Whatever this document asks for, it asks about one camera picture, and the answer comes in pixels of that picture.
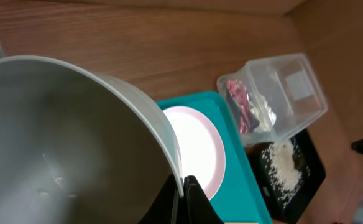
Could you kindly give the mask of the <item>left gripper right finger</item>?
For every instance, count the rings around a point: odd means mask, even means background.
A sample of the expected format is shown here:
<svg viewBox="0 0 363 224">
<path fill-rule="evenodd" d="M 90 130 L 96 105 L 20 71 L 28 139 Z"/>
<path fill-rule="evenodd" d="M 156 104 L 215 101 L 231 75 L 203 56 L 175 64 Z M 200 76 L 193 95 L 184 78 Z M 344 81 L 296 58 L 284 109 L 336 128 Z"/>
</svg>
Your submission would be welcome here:
<svg viewBox="0 0 363 224">
<path fill-rule="evenodd" d="M 184 179 L 186 220 L 189 224 L 224 224 L 195 176 Z"/>
</svg>

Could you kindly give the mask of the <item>white tissue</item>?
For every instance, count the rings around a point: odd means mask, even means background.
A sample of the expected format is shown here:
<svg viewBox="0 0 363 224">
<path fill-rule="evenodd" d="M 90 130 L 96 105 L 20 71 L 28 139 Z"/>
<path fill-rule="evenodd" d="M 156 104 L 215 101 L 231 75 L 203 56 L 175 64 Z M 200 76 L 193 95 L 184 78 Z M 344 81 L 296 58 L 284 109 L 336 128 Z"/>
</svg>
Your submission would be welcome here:
<svg viewBox="0 0 363 224">
<path fill-rule="evenodd" d="M 264 110 L 256 103 L 250 102 L 249 107 L 256 120 L 259 121 L 259 125 L 254 128 L 254 132 L 264 133 L 270 132 L 273 125 L 277 120 L 277 115 L 272 111 L 264 95 L 259 93 L 259 102 L 262 103 Z"/>
</svg>

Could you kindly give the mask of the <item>brown food scrap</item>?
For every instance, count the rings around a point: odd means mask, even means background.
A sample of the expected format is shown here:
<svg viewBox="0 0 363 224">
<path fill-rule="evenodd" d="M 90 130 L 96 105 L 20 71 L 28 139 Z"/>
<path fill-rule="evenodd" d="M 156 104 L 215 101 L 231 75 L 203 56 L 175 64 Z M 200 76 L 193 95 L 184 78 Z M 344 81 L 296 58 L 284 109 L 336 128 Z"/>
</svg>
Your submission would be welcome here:
<svg viewBox="0 0 363 224">
<path fill-rule="evenodd" d="M 294 168 L 298 171 L 303 172 L 306 167 L 306 161 L 302 153 L 296 152 L 292 156 L 294 161 Z"/>
</svg>

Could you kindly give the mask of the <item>grey-green bowl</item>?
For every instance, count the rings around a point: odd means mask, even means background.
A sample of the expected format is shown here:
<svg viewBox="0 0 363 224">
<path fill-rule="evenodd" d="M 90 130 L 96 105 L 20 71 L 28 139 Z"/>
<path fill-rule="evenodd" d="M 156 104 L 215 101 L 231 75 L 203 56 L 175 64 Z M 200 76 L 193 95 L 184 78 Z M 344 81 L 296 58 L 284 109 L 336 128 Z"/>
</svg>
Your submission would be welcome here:
<svg viewBox="0 0 363 224">
<path fill-rule="evenodd" d="M 48 57 L 0 59 L 0 223 L 137 223 L 179 147 L 158 104 L 121 79 Z"/>
</svg>

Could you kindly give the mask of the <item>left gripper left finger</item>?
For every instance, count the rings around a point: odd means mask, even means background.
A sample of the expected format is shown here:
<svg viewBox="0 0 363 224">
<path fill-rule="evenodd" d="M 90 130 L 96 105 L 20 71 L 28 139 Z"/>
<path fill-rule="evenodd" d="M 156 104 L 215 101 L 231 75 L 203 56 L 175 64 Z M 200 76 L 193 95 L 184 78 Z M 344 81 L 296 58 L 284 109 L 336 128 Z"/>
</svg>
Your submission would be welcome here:
<svg viewBox="0 0 363 224">
<path fill-rule="evenodd" d="M 176 224 L 179 192 L 174 175 L 169 175 L 154 202 L 138 224 Z"/>
</svg>

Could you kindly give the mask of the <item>red snack wrapper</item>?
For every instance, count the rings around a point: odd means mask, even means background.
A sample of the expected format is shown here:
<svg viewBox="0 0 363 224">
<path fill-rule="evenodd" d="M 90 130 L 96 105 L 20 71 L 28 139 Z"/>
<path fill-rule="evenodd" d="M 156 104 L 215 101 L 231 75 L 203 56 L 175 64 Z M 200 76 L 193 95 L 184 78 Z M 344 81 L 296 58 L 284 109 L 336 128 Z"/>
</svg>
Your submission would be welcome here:
<svg viewBox="0 0 363 224">
<path fill-rule="evenodd" d="M 253 132 L 260 121 L 250 110 L 249 97 L 246 86 L 239 80 L 228 80 L 226 87 L 226 101 L 229 104 L 240 134 Z"/>
</svg>

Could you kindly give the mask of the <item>white rice pile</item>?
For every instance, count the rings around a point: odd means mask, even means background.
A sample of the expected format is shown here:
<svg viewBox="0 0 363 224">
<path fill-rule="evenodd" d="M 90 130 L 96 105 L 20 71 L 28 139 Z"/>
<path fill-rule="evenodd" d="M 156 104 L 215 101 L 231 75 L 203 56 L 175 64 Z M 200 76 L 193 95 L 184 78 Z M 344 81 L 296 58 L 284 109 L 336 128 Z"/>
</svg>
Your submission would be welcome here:
<svg viewBox="0 0 363 224">
<path fill-rule="evenodd" d="M 307 162 L 303 172 L 294 168 L 292 156 L 296 152 L 302 153 L 297 141 L 291 138 L 287 141 L 273 142 L 260 153 L 270 188 L 282 208 L 289 206 L 305 180 L 311 176 Z"/>
</svg>

